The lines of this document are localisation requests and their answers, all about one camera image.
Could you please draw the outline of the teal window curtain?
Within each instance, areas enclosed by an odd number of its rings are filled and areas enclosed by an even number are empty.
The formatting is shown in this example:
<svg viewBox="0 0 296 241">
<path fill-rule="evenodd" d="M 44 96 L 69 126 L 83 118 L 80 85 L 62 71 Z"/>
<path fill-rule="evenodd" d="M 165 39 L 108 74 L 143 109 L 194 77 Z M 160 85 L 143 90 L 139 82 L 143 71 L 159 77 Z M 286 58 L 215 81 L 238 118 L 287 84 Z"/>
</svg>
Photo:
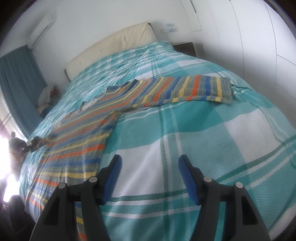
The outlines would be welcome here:
<svg viewBox="0 0 296 241">
<path fill-rule="evenodd" d="M 43 120 L 37 108 L 45 87 L 47 83 L 27 46 L 1 57 L 1 90 L 16 125 L 26 138 Z"/>
</svg>

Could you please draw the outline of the cream padded headboard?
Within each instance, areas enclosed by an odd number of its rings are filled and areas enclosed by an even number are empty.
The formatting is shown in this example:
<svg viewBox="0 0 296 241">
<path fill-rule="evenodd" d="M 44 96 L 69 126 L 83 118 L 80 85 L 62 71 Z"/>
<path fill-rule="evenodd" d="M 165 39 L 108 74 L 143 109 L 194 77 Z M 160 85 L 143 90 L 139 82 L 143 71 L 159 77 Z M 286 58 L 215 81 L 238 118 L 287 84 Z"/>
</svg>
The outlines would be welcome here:
<svg viewBox="0 0 296 241">
<path fill-rule="evenodd" d="M 73 58 L 64 70 L 65 75 L 72 81 L 80 72 L 104 57 L 156 41 L 152 26 L 148 22 L 119 30 Z"/>
</svg>

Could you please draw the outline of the striped knit sweater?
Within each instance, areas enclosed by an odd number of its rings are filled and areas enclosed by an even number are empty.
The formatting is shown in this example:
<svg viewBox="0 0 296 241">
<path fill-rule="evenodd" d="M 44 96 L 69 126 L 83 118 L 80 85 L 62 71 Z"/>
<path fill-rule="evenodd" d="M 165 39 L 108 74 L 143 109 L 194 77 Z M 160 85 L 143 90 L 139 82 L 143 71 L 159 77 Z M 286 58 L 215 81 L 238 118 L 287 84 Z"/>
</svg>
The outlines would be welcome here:
<svg viewBox="0 0 296 241">
<path fill-rule="evenodd" d="M 208 147 L 213 112 L 232 102 L 226 77 L 157 77 L 109 86 L 56 123 L 29 158 L 37 169 L 26 211 L 37 220 L 55 187 L 80 184 L 122 157 L 120 176 L 102 214 L 112 240 L 185 240 L 198 210 L 191 205 L 178 158 Z"/>
</svg>

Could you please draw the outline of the white air conditioner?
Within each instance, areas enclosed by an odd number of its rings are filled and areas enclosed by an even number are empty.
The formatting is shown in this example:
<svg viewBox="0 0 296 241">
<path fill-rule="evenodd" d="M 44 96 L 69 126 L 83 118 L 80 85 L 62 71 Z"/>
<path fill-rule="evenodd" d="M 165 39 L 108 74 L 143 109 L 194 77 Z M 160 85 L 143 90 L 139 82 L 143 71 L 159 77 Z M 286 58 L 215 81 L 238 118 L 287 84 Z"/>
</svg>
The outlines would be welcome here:
<svg viewBox="0 0 296 241">
<path fill-rule="evenodd" d="M 46 32 L 55 24 L 57 15 L 52 12 L 46 15 L 34 28 L 31 35 L 27 40 L 27 46 L 29 49 L 33 49 L 40 39 L 46 34 Z"/>
</svg>

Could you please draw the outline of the dark bedside table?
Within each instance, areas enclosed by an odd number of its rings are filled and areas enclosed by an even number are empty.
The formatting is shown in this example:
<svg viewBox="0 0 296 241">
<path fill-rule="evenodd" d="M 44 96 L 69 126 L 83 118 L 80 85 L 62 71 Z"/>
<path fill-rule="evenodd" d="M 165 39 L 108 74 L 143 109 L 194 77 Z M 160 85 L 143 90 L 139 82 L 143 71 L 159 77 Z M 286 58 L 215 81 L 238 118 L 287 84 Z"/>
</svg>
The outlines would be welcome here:
<svg viewBox="0 0 296 241">
<path fill-rule="evenodd" d="M 196 57 L 193 42 L 182 42 L 173 44 L 173 49 L 179 53 L 183 53 L 192 57 Z"/>
</svg>

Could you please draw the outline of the teal plaid bedspread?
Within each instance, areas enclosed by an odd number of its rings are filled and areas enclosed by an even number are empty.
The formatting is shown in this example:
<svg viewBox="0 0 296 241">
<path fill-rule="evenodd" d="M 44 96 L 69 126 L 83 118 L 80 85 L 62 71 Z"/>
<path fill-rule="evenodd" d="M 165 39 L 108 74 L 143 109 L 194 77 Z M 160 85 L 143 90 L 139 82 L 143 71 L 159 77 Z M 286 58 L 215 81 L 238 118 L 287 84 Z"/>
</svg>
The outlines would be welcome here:
<svg viewBox="0 0 296 241">
<path fill-rule="evenodd" d="M 200 208 L 189 198 L 178 159 L 221 184 L 242 183 L 272 240 L 295 231 L 295 128 L 267 98 L 222 67 L 176 52 L 157 42 L 105 57 L 68 86 L 33 132 L 45 137 L 68 113 L 109 86 L 151 77 L 228 77 L 230 105 L 188 101 L 124 113 L 96 161 L 41 160 L 29 154 L 21 171 L 20 196 L 37 220 L 60 182 L 82 183 L 107 166 L 115 154 L 122 170 L 110 201 L 101 208 L 112 240 L 189 240 Z"/>
</svg>

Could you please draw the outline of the wall switch panel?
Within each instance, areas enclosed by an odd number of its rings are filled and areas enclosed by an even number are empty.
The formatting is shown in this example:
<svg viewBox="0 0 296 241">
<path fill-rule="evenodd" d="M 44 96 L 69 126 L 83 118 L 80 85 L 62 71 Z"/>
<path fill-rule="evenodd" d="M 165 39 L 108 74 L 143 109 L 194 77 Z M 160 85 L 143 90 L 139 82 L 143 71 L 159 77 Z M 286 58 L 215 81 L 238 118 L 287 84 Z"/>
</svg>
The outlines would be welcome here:
<svg viewBox="0 0 296 241">
<path fill-rule="evenodd" d="M 161 28 L 161 32 L 163 34 L 167 34 L 167 33 L 172 33 L 172 32 L 177 32 L 177 27 L 175 26 L 175 24 L 166 24 L 165 27 Z"/>
</svg>

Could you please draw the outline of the pile of clothes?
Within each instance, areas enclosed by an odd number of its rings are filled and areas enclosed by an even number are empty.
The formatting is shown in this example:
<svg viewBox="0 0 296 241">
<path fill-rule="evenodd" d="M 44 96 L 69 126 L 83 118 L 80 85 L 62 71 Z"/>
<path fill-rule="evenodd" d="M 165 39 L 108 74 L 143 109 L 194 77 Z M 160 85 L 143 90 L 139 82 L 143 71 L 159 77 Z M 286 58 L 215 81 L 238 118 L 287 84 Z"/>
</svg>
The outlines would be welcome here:
<svg viewBox="0 0 296 241">
<path fill-rule="evenodd" d="M 37 111 L 42 118 L 45 118 L 48 113 L 53 109 L 59 100 L 59 90 L 57 85 L 49 84 L 45 87 L 38 99 Z"/>
</svg>

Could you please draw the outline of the white wardrobe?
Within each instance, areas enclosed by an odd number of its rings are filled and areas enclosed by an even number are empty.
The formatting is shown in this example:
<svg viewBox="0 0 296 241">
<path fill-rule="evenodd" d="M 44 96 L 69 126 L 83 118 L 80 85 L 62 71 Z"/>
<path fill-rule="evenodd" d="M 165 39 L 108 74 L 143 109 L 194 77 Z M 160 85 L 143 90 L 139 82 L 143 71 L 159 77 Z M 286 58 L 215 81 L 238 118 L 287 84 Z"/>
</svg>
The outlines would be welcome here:
<svg viewBox="0 0 296 241">
<path fill-rule="evenodd" d="M 190 1 L 197 54 L 244 79 L 295 124 L 295 37 L 264 1 Z"/>
</svg>

